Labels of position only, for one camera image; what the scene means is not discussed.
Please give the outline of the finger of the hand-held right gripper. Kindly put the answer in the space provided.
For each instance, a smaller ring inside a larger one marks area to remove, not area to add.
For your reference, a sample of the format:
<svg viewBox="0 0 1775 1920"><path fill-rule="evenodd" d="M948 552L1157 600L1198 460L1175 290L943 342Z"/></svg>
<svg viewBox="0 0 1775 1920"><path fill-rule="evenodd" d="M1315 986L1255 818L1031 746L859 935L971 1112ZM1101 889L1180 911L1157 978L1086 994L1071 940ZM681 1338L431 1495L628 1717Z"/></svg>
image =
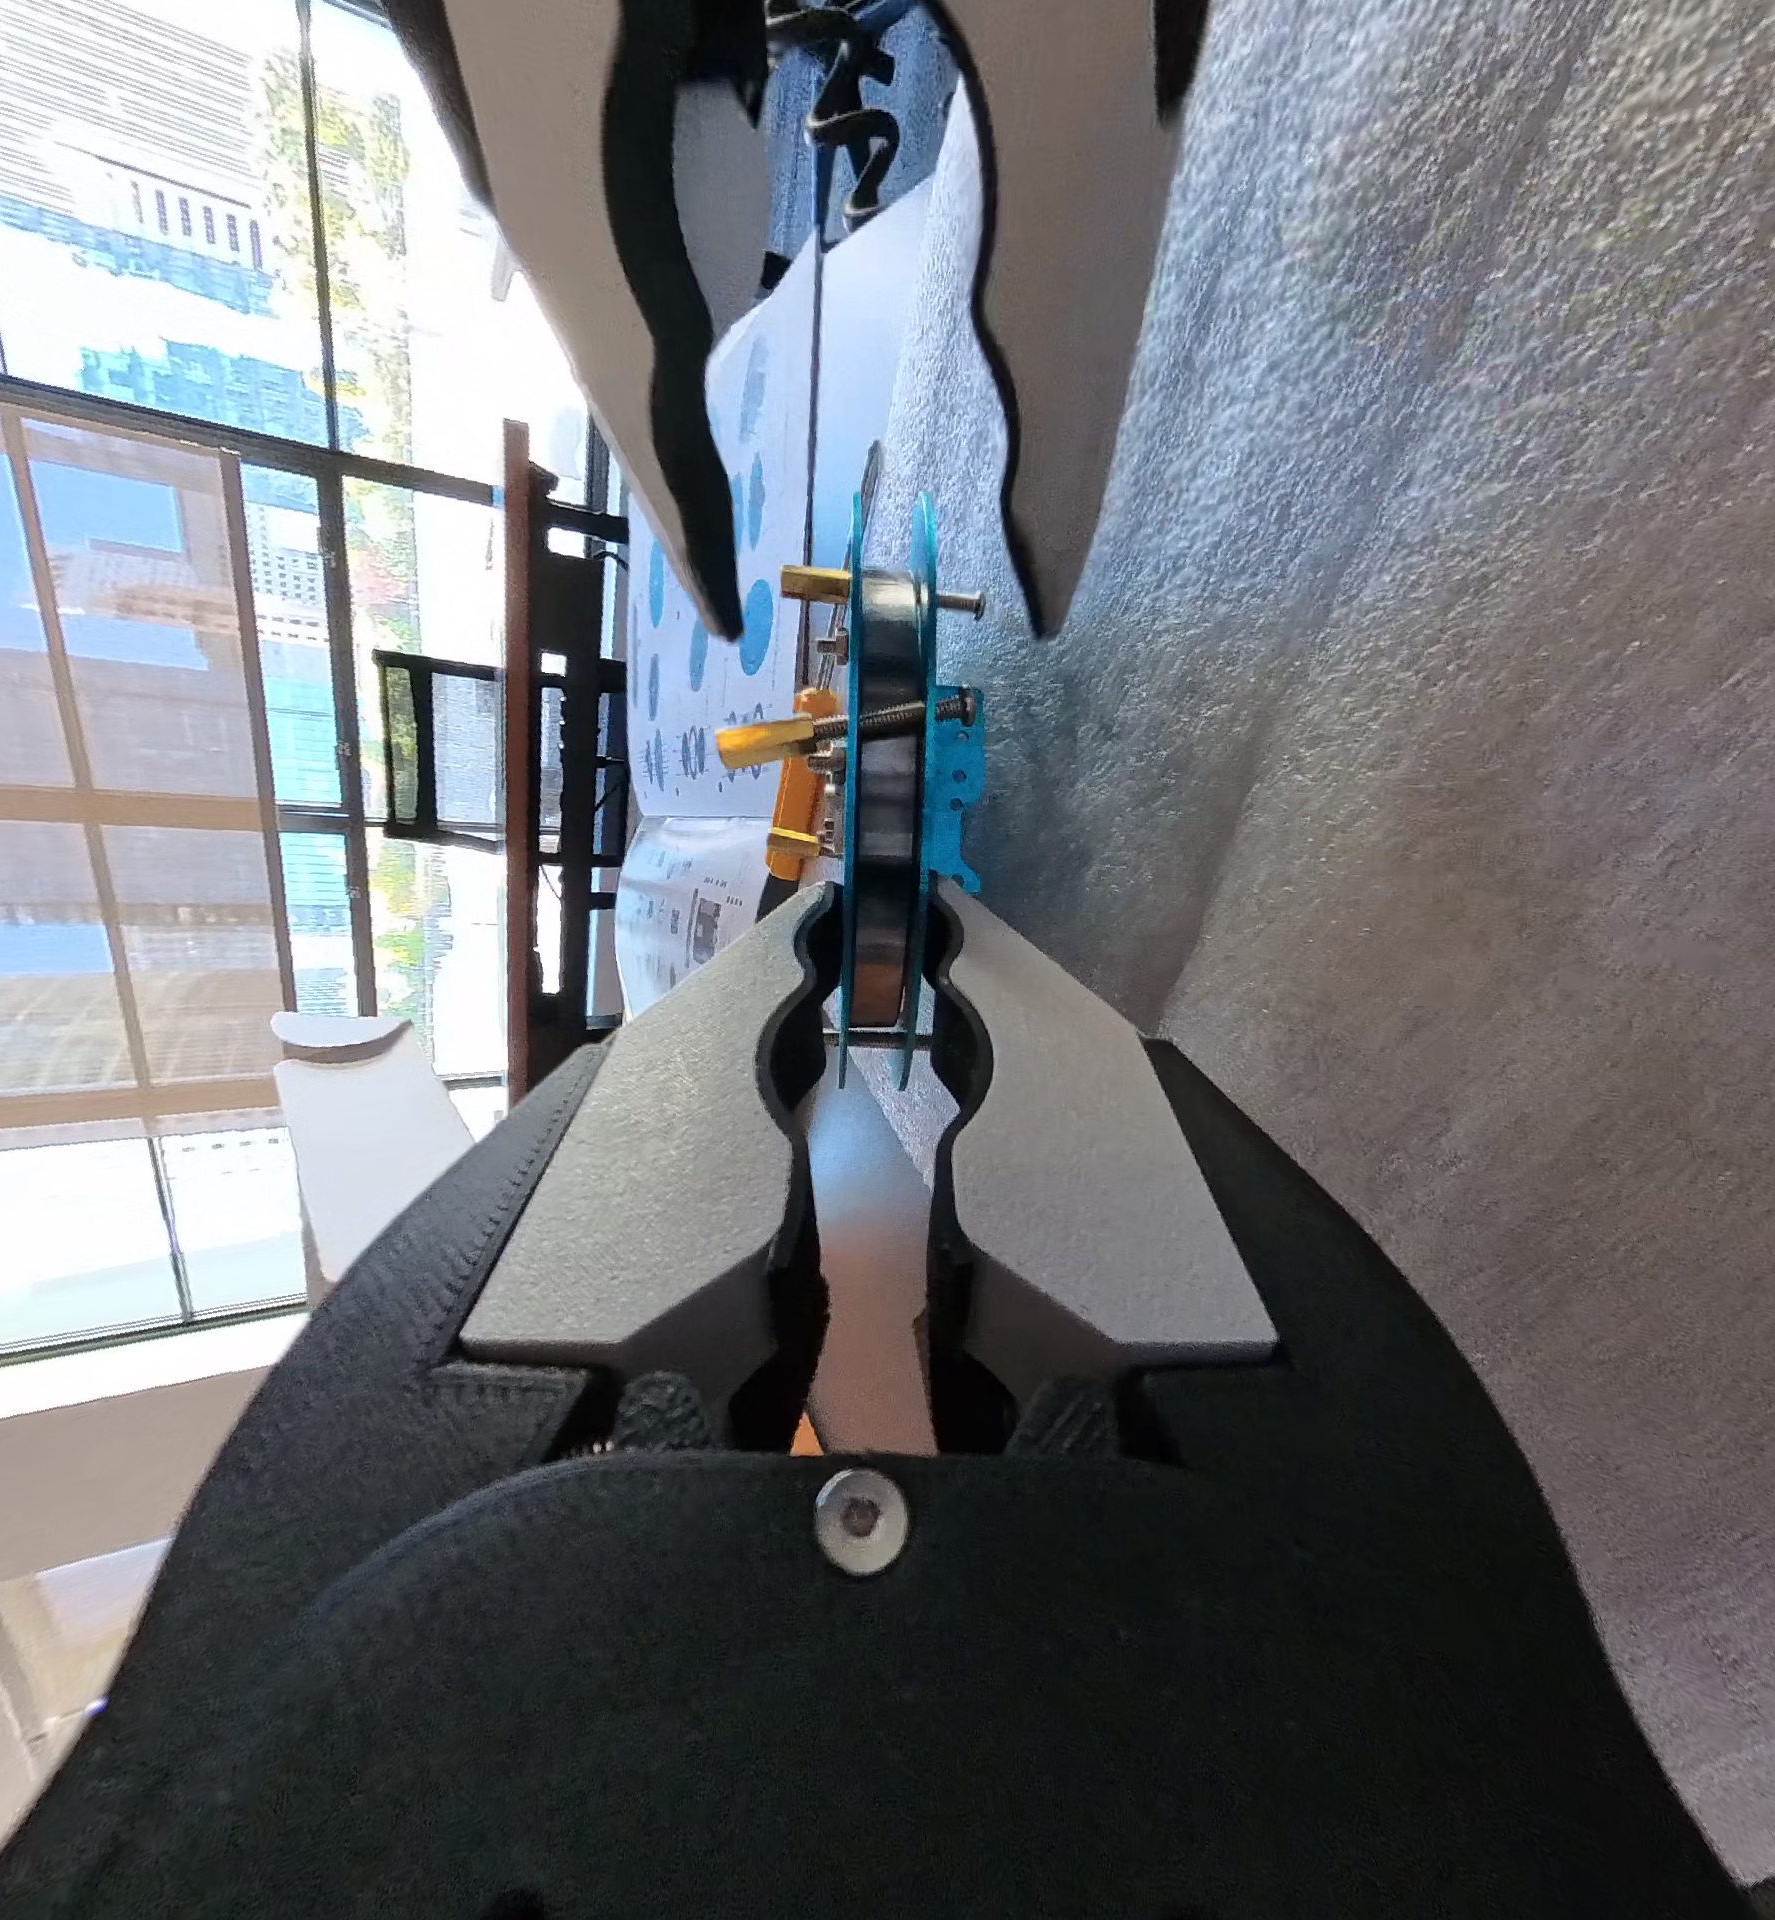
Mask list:
<svg viewBox="0 0 1775 1920"><path fill-rule="evenodd" d="M971 323L1004 412L999 526L1042 638L1101 512L1167 221L1167 23L1144 0L958 9L982 235Z"/></svg>
<svg viewBox="0 0 1775 1920"><path fill-rule="evenodd" d="M748 5L445 5L445 109L712 636L739 638L708 363L748 249Z"/></svg>

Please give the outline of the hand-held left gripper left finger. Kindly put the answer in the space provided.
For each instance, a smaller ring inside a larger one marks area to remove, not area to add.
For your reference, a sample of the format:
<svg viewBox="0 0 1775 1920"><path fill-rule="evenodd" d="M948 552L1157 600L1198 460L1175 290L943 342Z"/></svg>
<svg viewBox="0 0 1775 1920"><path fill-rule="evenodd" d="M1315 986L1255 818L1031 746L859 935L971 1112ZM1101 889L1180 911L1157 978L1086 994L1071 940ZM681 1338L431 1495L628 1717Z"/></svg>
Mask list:
<svg viewBox="0 0 1775 1920"><path fill-rule="evenodd" d="M808 886L606 1042L469 1310L473 1362L815 1371L827 1280L804 1105L827 1072L838 906L838 886Z"/></svg>

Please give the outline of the open instruction manual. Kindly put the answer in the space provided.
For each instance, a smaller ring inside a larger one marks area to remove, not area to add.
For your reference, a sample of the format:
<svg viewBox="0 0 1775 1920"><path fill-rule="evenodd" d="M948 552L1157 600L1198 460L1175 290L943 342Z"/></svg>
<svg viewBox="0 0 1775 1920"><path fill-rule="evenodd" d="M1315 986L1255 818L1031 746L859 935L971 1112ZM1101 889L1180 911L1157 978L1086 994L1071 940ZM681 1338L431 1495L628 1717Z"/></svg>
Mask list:
<svg viewBox="0 0 1775 1920"><path fill-rule="evenodd" d="M804 254L708 368L712 430L732 480L743 638L714 638L681 587L645 507L630 507L628 569L628 746L634 839L614 889L614 961L628 1016L657 1005L758 929L769 871L779 765L721 767L714 737L793 710L827 610L782 599L787 562L842 562L853 499L888 430L898 356L932 184L855 238Z"/></svg>

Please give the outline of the yellow-handled screwdriver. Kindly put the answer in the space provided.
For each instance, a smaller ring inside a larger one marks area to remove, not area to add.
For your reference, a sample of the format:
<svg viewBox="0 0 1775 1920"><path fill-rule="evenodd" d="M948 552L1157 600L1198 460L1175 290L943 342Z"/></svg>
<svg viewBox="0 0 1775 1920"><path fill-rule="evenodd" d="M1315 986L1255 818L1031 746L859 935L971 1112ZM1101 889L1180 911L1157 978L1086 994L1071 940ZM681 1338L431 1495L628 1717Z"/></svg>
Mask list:
<svg viewBox="0 0 1775 1920"><path fill-rule="evenodd" d="M808 756L779 762L779 804L769 828L769 878L799 886L808 864L823 858L823 822L827 822L827 771L817 771Z"/></svg>

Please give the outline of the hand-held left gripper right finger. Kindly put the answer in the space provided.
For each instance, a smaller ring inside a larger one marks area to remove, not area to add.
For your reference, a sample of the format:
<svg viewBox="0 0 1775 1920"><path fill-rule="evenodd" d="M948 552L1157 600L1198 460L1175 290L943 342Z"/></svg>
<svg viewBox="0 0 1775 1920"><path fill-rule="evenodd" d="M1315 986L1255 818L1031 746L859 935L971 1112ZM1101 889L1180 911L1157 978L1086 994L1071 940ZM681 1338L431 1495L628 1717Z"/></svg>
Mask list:
<svg viewBox="0 0 1775 1920"><path fill-rule="evenodd" d="M987 1373L1259 1367L1259 1280L1142 1032L958 882L932 896L934 1254Z"/></svg>

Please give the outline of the large glass window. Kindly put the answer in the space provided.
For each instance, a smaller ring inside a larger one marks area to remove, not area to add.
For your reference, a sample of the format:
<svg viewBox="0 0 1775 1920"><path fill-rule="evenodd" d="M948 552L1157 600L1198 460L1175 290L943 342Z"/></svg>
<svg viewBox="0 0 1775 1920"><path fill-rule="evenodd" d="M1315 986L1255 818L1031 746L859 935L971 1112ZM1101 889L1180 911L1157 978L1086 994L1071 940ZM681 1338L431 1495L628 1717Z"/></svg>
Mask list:
<svg viewBox="0 0 1775 1920"><path fill-rule="evenodd" d="M299 1308L281 1009L505 1115L382 650L502 667L511 422L623 509L389 5L0 5L0 1367Z"/></svg>

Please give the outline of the blue round turntable base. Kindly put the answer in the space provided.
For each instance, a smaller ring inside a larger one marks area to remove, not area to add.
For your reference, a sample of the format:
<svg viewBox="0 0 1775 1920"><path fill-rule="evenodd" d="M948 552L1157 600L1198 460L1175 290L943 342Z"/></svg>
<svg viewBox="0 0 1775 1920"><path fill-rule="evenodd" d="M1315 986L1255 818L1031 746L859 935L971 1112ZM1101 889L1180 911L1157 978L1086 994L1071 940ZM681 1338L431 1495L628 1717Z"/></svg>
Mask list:
<svg viewBox="0 0 1775 1920"><path fill-rule="evenodd" d="M838 756L838 986L837 1069L872 1042L895 1059L903 1093L922 1032L922 949L934 882L977 895L967 864L967 809L987 782L982 710L959 724L903 724L903 703L943 696L938 618L916 610L916 586L938 592L938 512L932 493L911 509L903 569L865 569L865 502L853 502L853 600Z"/></svg>

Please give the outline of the white curved chair back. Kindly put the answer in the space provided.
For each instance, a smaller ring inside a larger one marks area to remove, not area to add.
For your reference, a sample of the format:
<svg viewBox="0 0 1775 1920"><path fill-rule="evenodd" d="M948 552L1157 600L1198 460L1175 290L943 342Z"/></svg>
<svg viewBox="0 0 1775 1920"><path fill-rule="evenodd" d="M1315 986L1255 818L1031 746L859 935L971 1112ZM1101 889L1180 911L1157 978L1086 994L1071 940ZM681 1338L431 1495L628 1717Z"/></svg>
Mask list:
<svg viewBox="0 0 1775 1920"><path fill-rule="evenodd" d="M270 1037L308 1308L320 1308L346 1264L473 1153L473 1132L408 1017L281 1009Z"/></svg>

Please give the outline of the white foam sheet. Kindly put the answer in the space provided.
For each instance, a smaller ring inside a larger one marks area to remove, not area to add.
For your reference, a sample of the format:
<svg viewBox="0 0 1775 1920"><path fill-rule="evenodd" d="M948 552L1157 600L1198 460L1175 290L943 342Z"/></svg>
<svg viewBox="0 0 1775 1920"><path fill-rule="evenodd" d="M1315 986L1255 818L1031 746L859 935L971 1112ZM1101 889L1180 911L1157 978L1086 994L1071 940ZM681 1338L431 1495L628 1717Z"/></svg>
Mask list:
<svg viewBox="0 0 1775 1920"><path fill-rule="evenodd" d="M1775 5L1214 5L1065 636L971 104L877 552L990 587L971 858L1416 1280L1775 1889Z"/></svg>

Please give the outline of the black rectangular frame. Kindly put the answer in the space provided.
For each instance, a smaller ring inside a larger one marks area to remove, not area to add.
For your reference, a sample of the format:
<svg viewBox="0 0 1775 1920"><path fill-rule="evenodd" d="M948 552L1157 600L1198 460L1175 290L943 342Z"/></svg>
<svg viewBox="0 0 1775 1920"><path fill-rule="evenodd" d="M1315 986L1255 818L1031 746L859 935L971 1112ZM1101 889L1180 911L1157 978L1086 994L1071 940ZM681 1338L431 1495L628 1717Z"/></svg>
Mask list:
<svg viewBox="0 0 1775 1920"><path fill-rule="evenodd" d="M376 650L389 839L505 846L505 671Z"/></svg>

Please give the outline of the wood-edged desk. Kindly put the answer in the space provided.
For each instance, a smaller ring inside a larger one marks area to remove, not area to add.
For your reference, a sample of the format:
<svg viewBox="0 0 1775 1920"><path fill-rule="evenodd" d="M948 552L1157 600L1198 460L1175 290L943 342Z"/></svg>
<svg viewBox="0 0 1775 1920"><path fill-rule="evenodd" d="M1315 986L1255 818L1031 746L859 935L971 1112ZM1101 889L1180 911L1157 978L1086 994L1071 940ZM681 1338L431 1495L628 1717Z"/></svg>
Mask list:
<svg viewBox="0 0 1775 1920"><path fill-rule="evenodd" d="M628 830L628 662L612 562L628 524L553 499L526 422L502 422L505 586L505 1093L519 1105L618 1016L593 1009L593 929Z"/></svg>

